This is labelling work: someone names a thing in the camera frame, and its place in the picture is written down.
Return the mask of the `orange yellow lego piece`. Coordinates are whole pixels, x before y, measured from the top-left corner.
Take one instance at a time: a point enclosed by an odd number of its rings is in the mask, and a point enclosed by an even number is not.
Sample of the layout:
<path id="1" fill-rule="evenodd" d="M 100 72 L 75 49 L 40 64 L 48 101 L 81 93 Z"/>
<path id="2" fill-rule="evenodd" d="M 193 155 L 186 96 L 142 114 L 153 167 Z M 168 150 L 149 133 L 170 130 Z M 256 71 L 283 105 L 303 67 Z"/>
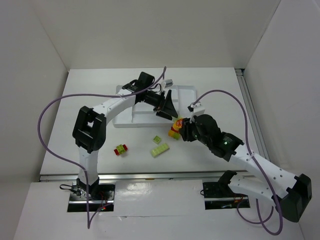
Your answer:
<path id="1" fill-rule="evenodd" d="M 183 119 L 182 118 L 179 118 L 177 119 L 173 126 L 172 126 L 176 131 L 178 131 L 179 129 L 181 129 L 183 127 Z"/>

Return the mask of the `small light green lego brick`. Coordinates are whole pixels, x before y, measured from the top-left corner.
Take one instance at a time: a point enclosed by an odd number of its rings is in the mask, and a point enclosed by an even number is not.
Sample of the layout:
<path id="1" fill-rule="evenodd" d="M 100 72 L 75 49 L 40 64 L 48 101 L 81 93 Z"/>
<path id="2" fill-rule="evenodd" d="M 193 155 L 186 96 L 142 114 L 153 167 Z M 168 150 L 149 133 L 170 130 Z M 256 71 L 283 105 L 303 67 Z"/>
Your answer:
<path id="1" fill-rule="evenodd" d="M 158 135 L 156 135 L 156 136 L 152 139 L 152 141 L 153 141 L 155 144 L 158 145 L 158 144 L 162 141 L 162 138 L 159 137 Z"/>

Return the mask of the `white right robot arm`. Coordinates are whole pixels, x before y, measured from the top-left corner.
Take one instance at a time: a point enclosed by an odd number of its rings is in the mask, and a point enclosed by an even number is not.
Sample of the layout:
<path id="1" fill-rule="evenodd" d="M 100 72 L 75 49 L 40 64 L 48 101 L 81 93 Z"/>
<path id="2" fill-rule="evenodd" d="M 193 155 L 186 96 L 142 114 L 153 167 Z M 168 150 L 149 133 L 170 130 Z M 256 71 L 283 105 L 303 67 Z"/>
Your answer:
<path id="1" fill-rule="evenodd" d="M 208 114 L 195 116 L 193 120 L 184 118 L 179 133 L 183 141 L 199 141 L 216 157 L 244 168 L 260 180 L 254 183 L 228 170 L 220 182 L 232 192 L 271 203 L 290 222 L 300 220 L 312 199 L 312 182 L 307 175 L 295 175 L 271 163 L 250 150 L 240 138 L 221 131 Z"/>

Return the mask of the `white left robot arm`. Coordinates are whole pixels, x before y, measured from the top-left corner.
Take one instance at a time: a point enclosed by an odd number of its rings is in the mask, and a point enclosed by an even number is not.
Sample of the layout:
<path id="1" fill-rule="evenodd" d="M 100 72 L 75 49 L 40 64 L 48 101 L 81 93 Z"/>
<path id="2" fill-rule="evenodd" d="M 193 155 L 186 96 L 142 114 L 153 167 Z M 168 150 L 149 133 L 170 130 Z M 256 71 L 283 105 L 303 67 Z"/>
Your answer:
<path id="1" fill-rule="evenodd" d="M 167 120 L 178 117 L 172 101 L 172 91 L 142 91 L 150 83 L 149 80 L 127 83 L 116 93 L 115 98 L 95 107 L 83 106 L 79 110 L 72 136 L 78 146 L 79 164 L 83 169 L 79 171 L 76 185 L 88 196 L 91 197 L 99 185 L 98 153 L 107 139 L 107 125 L 113 118 L 140 102 L 153 106 L 158 117 Z"/>

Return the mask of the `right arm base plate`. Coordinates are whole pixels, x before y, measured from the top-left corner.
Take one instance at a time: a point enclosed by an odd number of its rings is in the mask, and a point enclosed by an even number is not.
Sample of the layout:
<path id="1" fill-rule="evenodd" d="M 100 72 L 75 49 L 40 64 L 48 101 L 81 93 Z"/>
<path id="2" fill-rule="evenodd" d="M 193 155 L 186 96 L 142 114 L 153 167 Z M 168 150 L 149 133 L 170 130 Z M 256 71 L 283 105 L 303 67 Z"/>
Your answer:
<path id="1" fill-rule="evenodd" d="M 206 210 L 250 208 L 250 201 L 247 195 L 234 193 L 231 189 L 220 182 L 203 182 L 203 189 L 200 194 L 204 197 Z"/>

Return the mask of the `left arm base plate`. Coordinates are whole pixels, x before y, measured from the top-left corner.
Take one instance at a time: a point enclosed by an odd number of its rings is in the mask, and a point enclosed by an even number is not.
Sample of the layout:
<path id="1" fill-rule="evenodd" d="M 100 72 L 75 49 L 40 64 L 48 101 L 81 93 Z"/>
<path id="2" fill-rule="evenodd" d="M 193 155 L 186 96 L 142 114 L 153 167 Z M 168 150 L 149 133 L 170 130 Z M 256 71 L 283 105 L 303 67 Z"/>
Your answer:
<path id="1" fill-rule="evenodd" d="M 66 189 L 70 191 L 67 212 L 86 212 L 87 207 L 85 192 L 78 188 L 75 184 L 67 185 L 66 187 Z M 93 213 L 99 208 L 103 207 L 100 210 L 101 212 L 113 212 L 115 188 L 116 185 L 113 183 L 98 185 L 96 192 L 88 197 L 89 211 Z"/>

